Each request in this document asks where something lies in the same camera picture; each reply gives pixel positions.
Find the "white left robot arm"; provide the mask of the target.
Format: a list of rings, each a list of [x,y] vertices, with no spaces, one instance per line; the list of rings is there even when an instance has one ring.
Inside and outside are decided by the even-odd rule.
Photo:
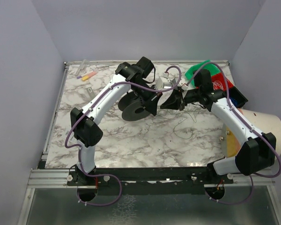
[[[81,149],[77,164],[79,170],[89,174],[95,169],[95,147],[103,137],[99,124],[116,102],[126,121],[137,121],[157,114],[157,103],[162,94],[156,93],[154,86],[149,86],[145,80],[153,70],[154,64],[146,57],[135,64],[123,62],[118,65],[106,87],[90,103],[80,110],[71,110],[71,126]]]

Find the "black cable spool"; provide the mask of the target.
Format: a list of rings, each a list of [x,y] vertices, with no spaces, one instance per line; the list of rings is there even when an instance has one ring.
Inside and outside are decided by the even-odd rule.
[[[151,113],[144,109],[141,98],[131,91],[126,93],[118,102],[118,108],[122,112],[125,121],[138,121]]]

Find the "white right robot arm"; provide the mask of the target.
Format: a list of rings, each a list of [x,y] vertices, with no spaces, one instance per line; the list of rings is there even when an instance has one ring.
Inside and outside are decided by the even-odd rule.
[[[233,157],[209,163],[217,175],[241,173],[251,175],[274,164],[276,137],[253,126],[231,103],[228,94],[213,88],[210,72],[200,70],[194,77],[195,88],[185,91],[175,88],[160,106],[162,109],[182,110],[187,104],[199,102],[223,121],[237,139],[240,150]]]

